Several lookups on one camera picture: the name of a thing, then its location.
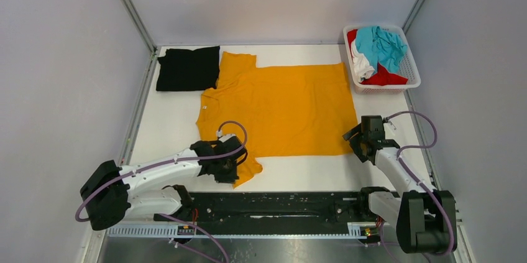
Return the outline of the orange t shirt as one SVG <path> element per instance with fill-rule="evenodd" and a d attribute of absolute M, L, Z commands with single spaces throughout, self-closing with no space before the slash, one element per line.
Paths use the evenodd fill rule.
<path fill-rule="evenodd" d="M 201 95 L 196 121 L 204 141 L 217 131 L 246 141 L 238 187 L 263 170 L 261 157 L 333 156 L 351 149 L 357 125 L 345 63 L 258 67 L 257 57 L 224 52 L 215 88 Z"/>

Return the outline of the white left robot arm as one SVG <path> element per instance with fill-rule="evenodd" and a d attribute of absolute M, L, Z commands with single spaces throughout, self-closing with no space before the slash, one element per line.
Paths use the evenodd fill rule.
<path fill-rule="evenodd" d="M 138 165 L 118 166 L 115 161 L 101 163 L 80 189 L 82 204 L 75 213 L 78 222 L 91 229 L 108 229 L 124 219 L 162 220 L 172 215 L 184 220 L 191 216 L 193 204 L 186 188 L 177 182 L 211 175 L 218 183 L 233 184 L 239 179 L 237 168 L 248 158 L 248 151 L 234 134 L 214 141 L 198 141 L 174 155 Z"/>

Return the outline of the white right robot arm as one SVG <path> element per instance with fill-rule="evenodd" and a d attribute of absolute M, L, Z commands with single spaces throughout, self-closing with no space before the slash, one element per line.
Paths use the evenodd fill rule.
<path fill-rule="evenodd" d="M 456 201 L 451 192 L 436 188 L 418 176 L 403 156 L 400 146 L 385 134 L 385 125 L 397 117 L 365 115 L 343 135 L 361 162 L 377 167 L 396 193 L 384 187 L 360 190 L 356 211 L 360 218 L 388 223 L 395 228 L 402 251 L 407 254 L 450 254 L 457 248 Z"/>

